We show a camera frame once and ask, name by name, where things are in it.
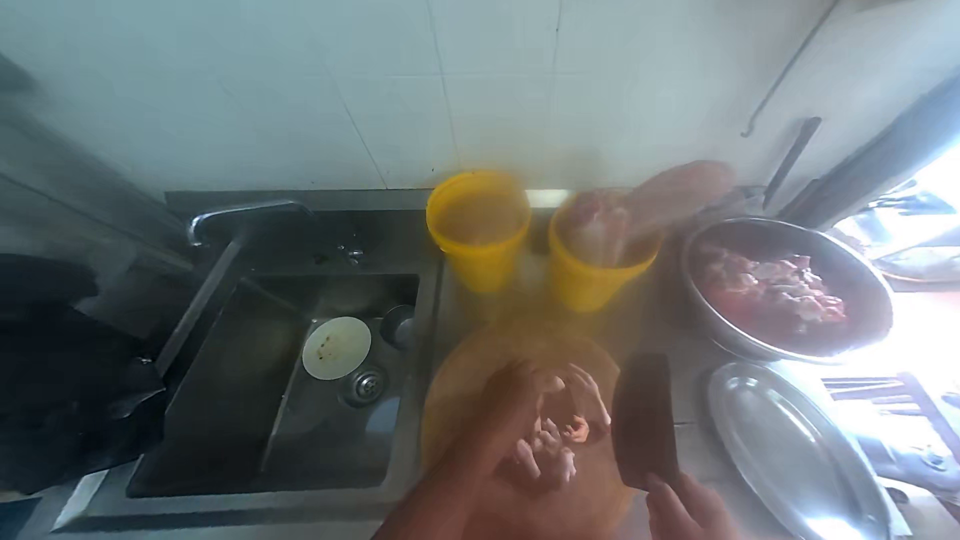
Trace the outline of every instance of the oval metal tray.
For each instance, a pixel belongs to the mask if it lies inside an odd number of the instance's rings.
[[[827,415],[774,371],[718,369],[710,414],[743,478],[804,540],[887,540],[890,513],[860,454]]]

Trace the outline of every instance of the sink basin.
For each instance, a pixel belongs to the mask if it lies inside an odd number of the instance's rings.
[[[144,455],[133,498],[365,488],[387,476],[410,355],[380,336],[392,307],[414,305],[416,274],[256,275],[238,281]],[[370,353],[340,380],[316,380],[300,350],[324,321],[353,316]]]

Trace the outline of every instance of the yellow bucket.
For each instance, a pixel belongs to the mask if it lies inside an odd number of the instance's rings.
[[[601,268],[580,261],[571,254],[560,240],[557,222],[573,202],[573,197],[561,205],[550,218],[548,241],[550,243],[550,286],[553,295],[564,306],[588,313],[605,306],[624,284],[639,276],[653,264],[660,250],[663,236],[658,233],[656,246],[649,257],[634,266],[625,268]]]
[[[519,229],[505,240],[489,244],[467,244],[453,240],[441,231],[441,220],[451,207],[478,197],[502,198],[502,211],[516,207],[521,212]],[[507,283],[514,272],[516,254],[530,230],[530,204],[519,183],[510,175],[496,171],[472,171],[458,174],[434,188],[426,203],[426,227],[460,281],[473,292],[494,292]]]

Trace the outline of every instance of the drain strainer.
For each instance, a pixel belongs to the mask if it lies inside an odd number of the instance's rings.
[[[361,368],[346,379],[340,395],[347,405],[369,405],[387,389],[387,374],[375,367]]]

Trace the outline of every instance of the cutting board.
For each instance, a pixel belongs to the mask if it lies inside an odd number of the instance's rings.
[[[420,430],[423,467],[433,466],[477,411],[487,379],[512,359],[538,367],[575,363],[590,373],[607,409],[620,370],[600,346],[560,325],[514,321],[469,335],[446,358],[424,406]],[[611,438],[580,447],[577,475],[563,489],[538,497],[491,477],[477,497],[464,538],[567,540],[609,538],[629,509],[636,490],[620,480]]]

